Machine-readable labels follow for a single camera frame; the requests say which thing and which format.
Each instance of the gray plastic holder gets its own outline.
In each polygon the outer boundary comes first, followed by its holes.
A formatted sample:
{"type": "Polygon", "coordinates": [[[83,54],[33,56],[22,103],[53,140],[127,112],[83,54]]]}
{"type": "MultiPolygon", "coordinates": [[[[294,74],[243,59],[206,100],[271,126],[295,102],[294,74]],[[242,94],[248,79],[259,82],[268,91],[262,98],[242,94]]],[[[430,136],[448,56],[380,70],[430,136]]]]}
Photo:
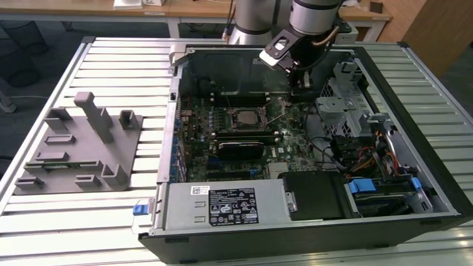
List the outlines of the gray plastic holder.
{"type": "Polygon", "coordinates": [[[17,195],[123,191],[130,187],[143,116],[133,110],[110,116],[94,104],[94,94],[79,92],[74,102],[86,116],[53,108],[50,128],[33,161],[17,181],[17,195]]]}

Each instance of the copper pipe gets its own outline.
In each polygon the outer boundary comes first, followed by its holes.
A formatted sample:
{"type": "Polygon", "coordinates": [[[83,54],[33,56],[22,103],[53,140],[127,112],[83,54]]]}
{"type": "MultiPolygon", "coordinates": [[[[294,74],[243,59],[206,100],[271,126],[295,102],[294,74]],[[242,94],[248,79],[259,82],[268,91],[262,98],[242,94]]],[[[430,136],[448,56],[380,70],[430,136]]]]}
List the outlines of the copper pipe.
{"type": "Polygon", "coordinates": [[[327,36],[327,38],[324,40],[322,40],[320,42],[314,41],[312,45],[315,47],[320,47],[320,46],[326,45],[336,37],[336,35],[339,34],[339,31],[340,31],[340,27],[336,26],[334,28],[334,31],[331,32],[331,34],[327,36]]]}

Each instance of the wooden table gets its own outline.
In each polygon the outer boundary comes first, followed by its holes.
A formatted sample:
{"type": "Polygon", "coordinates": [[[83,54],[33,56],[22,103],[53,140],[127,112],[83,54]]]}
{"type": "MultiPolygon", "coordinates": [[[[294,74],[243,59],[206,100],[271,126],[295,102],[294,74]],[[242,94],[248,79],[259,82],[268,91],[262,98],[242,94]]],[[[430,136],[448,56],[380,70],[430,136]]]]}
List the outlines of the wooden table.
{"type": "MultiPolygon", "coordinates": [[[[171,38],[179,38],[179,23],[227,23],[230,0],[169,0],[166,5],[143,9],[114,10],[114,0],[0,0],[0,19],[33,21],[165,22],[171,38]]],[[[356,27],[368,27],[366,41],[376,41],[390,13],[359,8],[340,10],[356,27]]]]}

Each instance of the slotted metal table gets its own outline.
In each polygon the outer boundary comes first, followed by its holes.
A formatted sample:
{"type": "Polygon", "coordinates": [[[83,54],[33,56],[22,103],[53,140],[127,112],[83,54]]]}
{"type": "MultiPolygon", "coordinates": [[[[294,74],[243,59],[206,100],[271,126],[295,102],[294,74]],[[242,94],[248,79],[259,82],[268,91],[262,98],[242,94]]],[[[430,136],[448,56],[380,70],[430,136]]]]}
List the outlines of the slotted metal table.
{"type": "MultiPolygon", "coordinates": [[[[138,241],[147,216],[133,207],[155,196],[170,87],[169,53],[174,43],[215,44],[211,39],[97,38],[85,42],[0,182],[0,265],[165,265],[138,241]],[[79,91],[97,95],[111,115],[133,109],[145,128],[125,192],[13,196],[15,180],[34,155],[49,108],[75,107],[79,91]]],[[[473,119],[410,48],[360,43],[374,58],[422,131],[473,200],[473,119]]],[[[383,103],[370,89],[383,111],[383,103]]],[[[473,265],[473,222],[428,233],[396,247],[254,258],[200,265],[473,265]]]]}

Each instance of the power supply label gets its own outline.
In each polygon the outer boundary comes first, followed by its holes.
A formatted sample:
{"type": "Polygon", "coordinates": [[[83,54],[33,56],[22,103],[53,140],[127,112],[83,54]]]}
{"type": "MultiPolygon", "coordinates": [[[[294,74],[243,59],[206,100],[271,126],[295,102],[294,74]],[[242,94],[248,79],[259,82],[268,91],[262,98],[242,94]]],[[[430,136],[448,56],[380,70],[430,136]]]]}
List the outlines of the power supply label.
{"type": "Polygon", "coordinates": [[[208,202],[208,221],[212,226],[238,226],[260,222],[254,188],[211,190],[208,202]]]}

